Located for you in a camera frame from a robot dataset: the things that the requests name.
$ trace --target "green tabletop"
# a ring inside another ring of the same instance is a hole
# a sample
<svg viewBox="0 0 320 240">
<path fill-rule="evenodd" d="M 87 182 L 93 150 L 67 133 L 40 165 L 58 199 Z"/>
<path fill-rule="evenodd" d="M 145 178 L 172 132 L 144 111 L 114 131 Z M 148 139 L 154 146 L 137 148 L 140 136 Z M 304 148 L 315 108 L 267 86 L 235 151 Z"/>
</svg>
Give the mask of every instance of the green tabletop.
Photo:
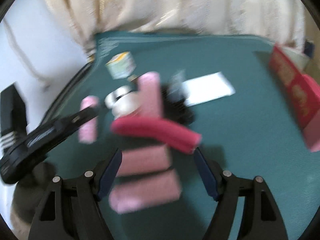
<svg viewBox="0 0 320 240">
<path fill-rule="evenodd" d="M 289 239 L 297 239 L 320 205 L 320 154 L 310 153 L 277 82 L 267 64 L 272 43 L 256 36 L 174 36 L 107 32 L 98 34 L 94 67 L 69 94 L 57 115 L 72 114 L 88 95 L 104 98 L 127 84 L 113 80 L 105 64 L 114 55 L 130 51 L 133 72 L 157 71 L 167 82 L 179 69 L 191 79 L 222 71 L 234 86 L 230 97 L 193 106 L 196 121 L 190 128 L 203 136 L 207 156 L 236 176 L 267 182 L 280 208 Z M 92 169 L 117 147 L 136 148 L 156 142 L 112 134 L 113 115 L 106 107 L 99 114 L 99 138 L 92 145 L 78 143 L 75 133 L 49 153 L 63 178 Z M 216 202 L 207 195 L 193 157 L 171 150 L 173 167 L 183 188 L 179 201 L 118 215 L 108 197 L 100 203 L 115 240 L 196 240 L 209 225 Z M 128 178 L 117 179 L 121 183 Z M 236 239 L 244 200 L 239 198 L 230 239 Z"/>
</svg>

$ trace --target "metal screw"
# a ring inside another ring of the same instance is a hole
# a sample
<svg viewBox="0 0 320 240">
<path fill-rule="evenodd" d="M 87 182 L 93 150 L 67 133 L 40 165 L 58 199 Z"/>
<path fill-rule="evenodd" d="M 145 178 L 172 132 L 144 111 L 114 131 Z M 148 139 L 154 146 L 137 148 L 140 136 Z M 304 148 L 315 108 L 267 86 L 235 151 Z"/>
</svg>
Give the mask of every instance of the metal screw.
<svg viewBox="0 0 320 240">
<path fill-rule="evenodd" d="M 92 172 L 92 171 L 86 171 L 86 172 L 84 173 L 84 175 L 85 175 L 87 178 L 90 178 L 90 177 L 92 177 L 93 172 Z"/>
<path fill-rule="evenodd" d="M 223 171 L 222 174 L 226 177 L 230 177 L 232 175 L 231 171 L 227 171 L 227 170 Z"/>
<path fill-rule="evenodd" d="M 137 84 L 138 83 L 138 76 L 137 75 L 132 75 L 132 76 L 128 77 L 128 81 L 132 82 L 134 84 Z"/>
<path fill-rule="evenodd" d="M 55 176 L 55 177 L 52 179 L 52 181 L 53 181 L 54 183 L 57 183 L 57 182 L 60 181 L 60 177 L 59 177 L 59 176 Z"/>
<path fill-rule="evenodd" d="M 74 119 L 72 119 L 72 122 L 75 123 L 76 121 L 78 121 L 80 119 L 80 116 L 77 115 Z"/>
<path fill-rule="evenodd" d="M 260 176 L 257 176 L 256 177 L 256 181 L 259 182 L 259 183 L 262 183 L 263 182 L 263 178 L 260 177 Z"/>
</svg>

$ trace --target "pink foam cylinder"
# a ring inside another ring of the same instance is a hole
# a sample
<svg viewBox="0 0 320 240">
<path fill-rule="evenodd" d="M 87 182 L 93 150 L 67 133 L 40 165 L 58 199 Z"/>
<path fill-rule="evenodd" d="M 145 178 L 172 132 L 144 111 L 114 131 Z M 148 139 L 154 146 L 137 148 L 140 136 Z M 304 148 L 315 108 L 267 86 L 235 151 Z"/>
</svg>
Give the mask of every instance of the pink foam cylinder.
<svg viewBox="0 0 320 240">
<path fill-rule="evenodd" d="M 116 185 L 109 195 L 110 207 L 119 214 L 176 201 L 181 186 L 174 170 L 138 181 Z"/>
<path fill-rule="evenodd" d="M 160 75 L 157 72 L 147 72 L 138 78 L 141 116 L 162 117 L 163 105 L 161 96 Z"/>
<path fill-rule="evenodd" d="M 87 96 L 81 101 L 80 110 L 87 107 L 97 107 L 99 104 L 99 99 L 95 96 Z M 91 144 L 97 140 L 98 131 L 98 118 L 95 117 L 90 121 L 86 122 L 79 128 L 78 140 L 80 143 Z"/>
<path fill-rule="evenodd" d="M 166 145 L 122 151 L 117 177 L 165 171 L 171 166 Z"/>
<path fill-rule="evenodd" d="M 163 118 L 123 116 L 114 120 L 110 128 L 123 136 L 154 138 L 185 154 L 193 154 L 202 139 L 201 134 Z"/>
</svg>

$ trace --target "cream curtain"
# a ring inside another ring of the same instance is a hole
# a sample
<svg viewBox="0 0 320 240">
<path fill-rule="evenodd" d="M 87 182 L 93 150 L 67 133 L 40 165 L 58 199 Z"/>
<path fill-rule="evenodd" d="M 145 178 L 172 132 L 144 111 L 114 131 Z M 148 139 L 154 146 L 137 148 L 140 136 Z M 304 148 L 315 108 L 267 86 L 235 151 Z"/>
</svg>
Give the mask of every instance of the cream curtain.
<svg viewBox="0 0 320 240">
<path fill-rule="evenodd" d="M 255 34 L 302 50 L 300 0 L 45 0 L 91 54 L 93 36 L 109 30 Z"/>
</svg>

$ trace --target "beige fabric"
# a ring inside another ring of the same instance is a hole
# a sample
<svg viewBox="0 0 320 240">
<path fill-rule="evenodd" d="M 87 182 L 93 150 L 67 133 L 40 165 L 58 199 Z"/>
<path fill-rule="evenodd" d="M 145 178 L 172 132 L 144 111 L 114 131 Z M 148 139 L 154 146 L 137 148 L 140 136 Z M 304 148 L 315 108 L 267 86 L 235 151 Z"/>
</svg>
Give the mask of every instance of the beige fabric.
<svg viewBox="0 0 320 240">
<path fill-rule="evenodd" d="M 315 45 L 314 57 L 305 68 L 305 72 L 320 84 L 320 30 L 307 10 L 305 10 L 305 16 L 306 37 Z"/>
<path fill-rule="evenodd" d="M 10 210 L 10 221 L 13 226 L 12 232 L 19 240 L 28 240 L 31 225 L 23 221 L 15 212 L 14 208 Z"/>
<path fill-rule="evenodd" d="M 300 0 L 45 0 L 87 53 L 109 30 L 256 34 L 302 50 Z"/>
</svg>

